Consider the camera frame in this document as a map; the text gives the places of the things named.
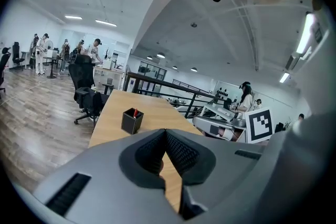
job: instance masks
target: white desk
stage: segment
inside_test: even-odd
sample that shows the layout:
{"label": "white desk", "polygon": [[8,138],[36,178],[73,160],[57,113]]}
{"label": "white desk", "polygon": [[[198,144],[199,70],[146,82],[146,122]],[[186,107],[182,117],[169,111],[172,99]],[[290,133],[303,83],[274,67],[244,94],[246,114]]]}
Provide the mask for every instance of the white desk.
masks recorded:
{"label": "white desk", "polygon": [[204,112],[205,112],[206,109],[214,112],[216,115],[218,115],[218,116],[226,119],[227,121],[232,120],[233,117],[234,117],[234,113],[231,112],[230,110],[227,110],[227,109],[223,108],[223,105],[213,106],[212,104],[206,104],[206,105],[204,105],[200,116],[204,115]]}
{"label": "white desk", "polygon": [[23,54],[25,55],[25,69],[27,69],[27,65],[29,64],[29,62],[27,63],[27,58],[28,58],[28,55],[30,54],[29,51],[21,51],[22,53],[22,58],[23,58]]}
{"label": "white desk", "polygon": [[101,67],[94,67],[93,68],[93,78],[94,78],[96,70],[99,71],[99,72],[109,72],[109,73],[112,73],[112,74],[117,74],[118,77],[119,77],[119,81],[118,81],[118,87],[116,88],[116,90],[120,90],[120,85],[121,85],[122,77],[124,75],[124,72],[121,69],[115,69],[115,68],[104,69],[104,68],[101,68]]}

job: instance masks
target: white pants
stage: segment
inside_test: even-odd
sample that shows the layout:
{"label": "white pants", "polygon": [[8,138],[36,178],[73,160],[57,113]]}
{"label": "white pants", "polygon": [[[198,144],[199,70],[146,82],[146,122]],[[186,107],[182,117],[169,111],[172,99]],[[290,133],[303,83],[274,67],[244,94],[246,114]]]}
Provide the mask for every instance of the white pants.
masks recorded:
{"label": "white pants", "polygon": [[35,53],[35,57],[36,57],[36,74],[43,74],[43,57],[44,57],[44,52],[40,51],[40,54],[38,55],[37,52]]}

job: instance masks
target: desk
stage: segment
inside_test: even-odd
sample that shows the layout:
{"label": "desk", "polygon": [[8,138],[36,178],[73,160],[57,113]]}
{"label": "desk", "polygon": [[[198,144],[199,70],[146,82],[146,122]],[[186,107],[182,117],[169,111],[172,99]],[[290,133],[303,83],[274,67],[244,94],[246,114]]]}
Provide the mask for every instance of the desk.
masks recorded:
{"label": "desk", "polygon": [[51,60],[50,75],[47,76],[47,78],[48,79],[56,79],[56,76],[53,74],[53,64],[54,64],[54,61],[55,61],[55,63],[57,62],[57,66],[58,66],[58,60],[60,60],[60,59],[59,58],[51,58],[51,57],[43,57],[43,59]]}
{"label": "desk", "polygon": [[204,105],[200,116],[204,115],[205,109],[208,109],[208,110],[214,112],[216,115],[226,119],[227,121],[232,120],[233,117],[234,117],[234,113],[225,109],[225,108],[223,108],[223,105],[212,106],[212,104],[206,104],[206,105]]}
{"label": "desk", "polygon": [[118,81],[118,87],[116,88],[117,90],[120,89],[120,84],[121,84],[121,81],[122,81],[122,76],[124,75],[124,72],[121,70],[121,69],[115,69],[115,68],[112,68],[112,69],[105,69],[105,68],[101,68],[101,67],[93,67],[93,78],[94,78],[94,75],[95,75],[95,71],[100,71],[100,72],[110,72],[112,74],[117,74],[119,76],[119,81]]}
{"label": "desk", "polygon": [[[122,113],[129,108],[137,108],[144,113],[138,133],[170,128],[202,135],[165,99],[114,90],[101,112],[89,147],[129,136],[128,133],[121,130]],[[160,175],[166,182],[165,195],[174,209],[178,211],[182,180],[167,154],[164,154],[163,162],[164,167]]]}
{"label": "desk", "polygon": [[23,54],[25,55],[25,69],[27,69],[27,65],[29,64],[29,62],[27,63],[27,58],[28,58],[28,55],[30,54],[29,51],[21,51],[22,53],[22,56],[21,58],[23,58]]}

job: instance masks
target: chair backrest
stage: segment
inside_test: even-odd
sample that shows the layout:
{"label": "chair backrest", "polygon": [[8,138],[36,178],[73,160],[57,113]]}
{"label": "chair backrest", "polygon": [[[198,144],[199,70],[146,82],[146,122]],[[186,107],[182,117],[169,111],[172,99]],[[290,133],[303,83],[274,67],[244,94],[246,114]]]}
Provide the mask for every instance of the chair backrest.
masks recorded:
{"label": "chair backrest", "polygon": [[4,54],[1,57],[0,61],[0,76],[2,75],[2,72],[5,70],[5,66],[10,58],[11,54]]}
{"label": "chair backrest", "polygon": [[81,65],[72,63],[69,65],[69,73],[74,83],[75,90],[81,87],[90,87],[94,85],[93,65],[83,63]]}
{"label": "chair backrest", "polygon": [[75,59],[75,64],[80,65],[82,63],[92,64],[92,59],[88,55],[77,54]]}
{"label": "chair backrest", "polygon": [[12,49],[13,49],[13,59],[19,58],[20,53],[19,42],[14,42]]}

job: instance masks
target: backpack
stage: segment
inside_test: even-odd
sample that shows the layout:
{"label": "backpack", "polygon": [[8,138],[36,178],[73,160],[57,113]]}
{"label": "backpack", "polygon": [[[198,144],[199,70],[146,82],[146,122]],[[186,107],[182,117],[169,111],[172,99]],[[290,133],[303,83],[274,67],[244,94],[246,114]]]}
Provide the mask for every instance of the backpack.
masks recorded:
{"label": "backpack", "polygon": [[69,47],[69,45],[65,45],[65,47],[64,47],[64,60],[65,61],[70,60],[70,47]]}

